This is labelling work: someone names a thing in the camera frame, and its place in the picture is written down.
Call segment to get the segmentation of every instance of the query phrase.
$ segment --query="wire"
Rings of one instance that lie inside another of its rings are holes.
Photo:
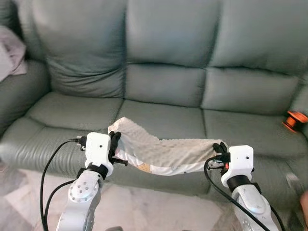
[[[71,184],[73,183],[75,180],[70,180],[68,182],[65,182],[63,184],[60,184],[57,188],[55,188],[52,193],[50,194],[49,198],[48,198],[48,201],[47,201],[47,204],[46,204],[46,207],[45,207],[45,212],[44,212],[44,218],[45,218],[45,221],[46,223],[48,223],[47,221],[47,217],[48,217],[48,210],[49,210],[49,206],[50,206],[50,203],[51,203],[51,200],[52,200],[52,197],[55,195],[55,193],[62,187],[64,187],[65,185],[68,185],[68,184]]]
[[[272,210],[273,214],[275,214],[275,216],[276,216],[276,218],[278,220],[278,223],[279,223],[279,225],[281,227],[281,230],[285,231],[285,227],[284,227],[283,222],[282,222],[280,216],[278,215],[277,211],[272,206],[270,206],[270,209]]]
[[[57,152],[60,150],[60,148],[63,145],[65,145],[66,143],[69,143],[69,142],[75,142],[75,139],[70,139],[70,140],[67,140],[67,141],[63,142],[62,144],[60,144],[58,146],[58,148],[51,155],[49,161],[47,162],[47,164],[46,164],[46,166],[45,166],[45,168],[43,170],[42,178],[41,178],[41,181],[40,181],[39,207],[40,207],[40,218],[42,220],[42,225],[43,225],[44,231],[48,231],[48,225],[47,225],[47,221],[45,220],[45,217],[44,217],[44,208],[43,208],[43,188],[44,188],[44,180],[45,180],[46,171],[47,171],[47,168],[50,165],[52,159],[57,154]]]
[[[223,195],[225,198],[227,198],[230,202],[232,202],[233,204],[235,204],[239,209],[241,209],[244,213],[246,213],[255,223],[257,223],[259,226],[261,226],[262,229],[264,229],[265,231],[270,231],[261,221],[259,221],[257,218],[255,218],[254,215],[252,215],[247,209],[245,209],[243,206],[241,206],[236,200],[234,200],[232,197],[230,197],[228,194],[226,194],[222,189],[220,189],[210,178],[210,176],[208,175],[207,172],[207,167],[208,167],[208,162],[210,162],[211,160],[216,160],[216,157],[211,157],[209,159],[206,160],[205,164],[204,164],[204,174],[205,177],[210,181],[211,185],[214,187],[214,189],[216,189],[221,195]]]

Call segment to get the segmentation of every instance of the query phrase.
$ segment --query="green leather sofa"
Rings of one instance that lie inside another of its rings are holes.
[[[3,162],[41,171],[66,139],[126,116],[159,138],[252,146],[263,194],[297,206],[285,175],[308,188],[308,126],[282,122],[287,110],[308,115],[307,0],[22,0],[18,19],[28,72],[0,83]],[[68,144],[50,173],[73,177],[84,162]],[[202,172],[116,165],[107,180],[219,198]]]

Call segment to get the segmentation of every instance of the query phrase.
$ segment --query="white cloth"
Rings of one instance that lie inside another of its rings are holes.
[[[160,140],[125,117],[108,127],[121,132],[116,157],[140,170],[164,176],[203,171],[206,159],[214,156],[214,143],[222,140]]]
[[[8,75],[26,73],[26,46],[7,27],[0,26],[0,82]]]

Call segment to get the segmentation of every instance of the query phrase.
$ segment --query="orange object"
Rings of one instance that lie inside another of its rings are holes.
[[[301,112],[288,111],[289,116],[283,124],[291,131],[300,131],[305,123],[308,122],[308,117]]]

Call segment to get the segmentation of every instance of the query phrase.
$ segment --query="floor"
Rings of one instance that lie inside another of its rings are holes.
[[[0,165],[0,230],[41,231],[41,173]],[[59,184],[71,179],[48,175],[44,200]],[[67,201],[67,187],[54,196],[49,228],[56,229]],[[104,184],[95,211],[94,231],[121,226],[124,231],[238,231],[240,224],[228,203],[148,189]]]

